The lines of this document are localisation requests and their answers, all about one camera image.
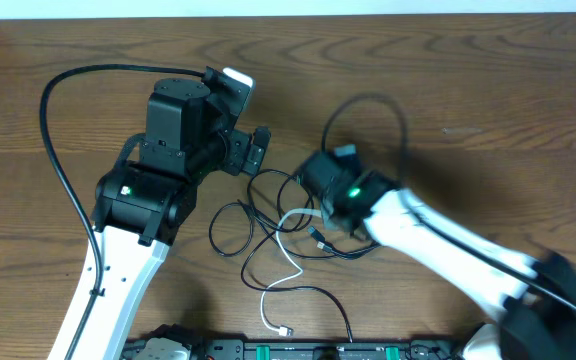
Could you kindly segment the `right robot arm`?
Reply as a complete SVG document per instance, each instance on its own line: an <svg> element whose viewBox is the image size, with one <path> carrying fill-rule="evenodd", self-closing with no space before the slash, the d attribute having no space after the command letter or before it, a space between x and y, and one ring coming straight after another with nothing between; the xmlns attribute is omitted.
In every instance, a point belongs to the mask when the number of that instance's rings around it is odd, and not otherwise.
<svg viewBox="0 0 576 360"><path fill-rule="evenodd" d="M332 226L363 231L424 265L489 318L461 359L576 359L576 270L497 245L424 203L400 179L364 170L356 156L313 153L297 170Z"/></svg>

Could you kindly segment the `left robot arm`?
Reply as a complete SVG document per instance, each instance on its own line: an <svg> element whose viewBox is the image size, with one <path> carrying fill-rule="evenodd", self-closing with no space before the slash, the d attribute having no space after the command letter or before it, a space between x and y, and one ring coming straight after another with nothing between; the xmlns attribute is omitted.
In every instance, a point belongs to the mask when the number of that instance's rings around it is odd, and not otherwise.
<svg viewBox="0 0 576 360"><path fill-rule="evenodd" d="M126 142L98 182L79 283L49 353L52 359L117 359L139 304L198 187L213 171L255 175L270 132L236 129L255 87L232 68L202 80L168 78L154 86L146 131Z"/></svg>

